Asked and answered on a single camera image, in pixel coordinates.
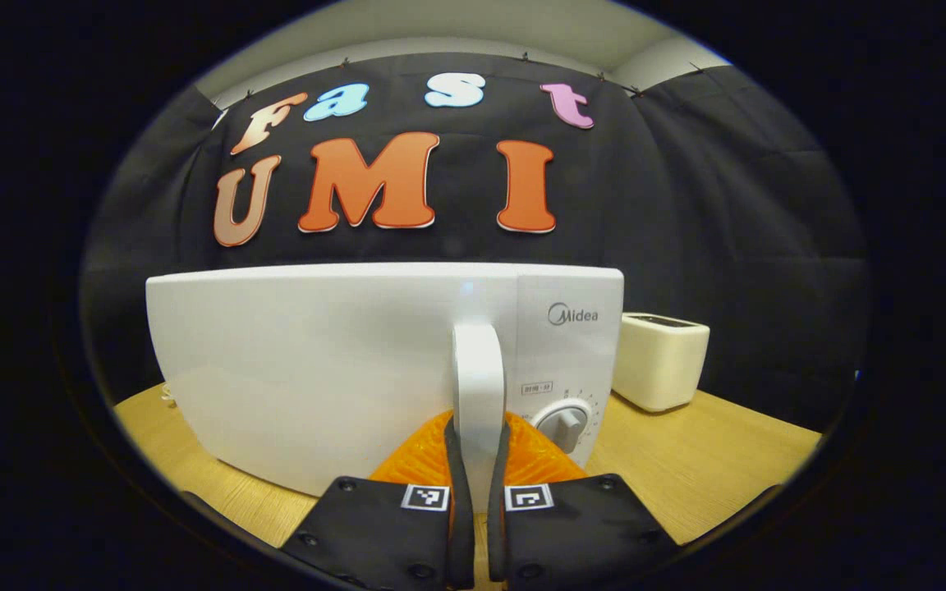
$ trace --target wooden table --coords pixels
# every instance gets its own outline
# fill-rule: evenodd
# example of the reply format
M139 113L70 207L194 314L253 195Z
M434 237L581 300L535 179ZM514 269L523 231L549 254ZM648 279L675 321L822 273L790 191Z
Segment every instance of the wooden table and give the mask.
M293 534L316 497L258 479L214 459L180 408L155 386L117 404L124 430L173 487L189 490L274 546ZM783 483L820 434L697 392L686 406L645 412L613 393L588 474L620 474L677 543L699 538L769 486ZM476 516L478 589L488 581L487 523Z

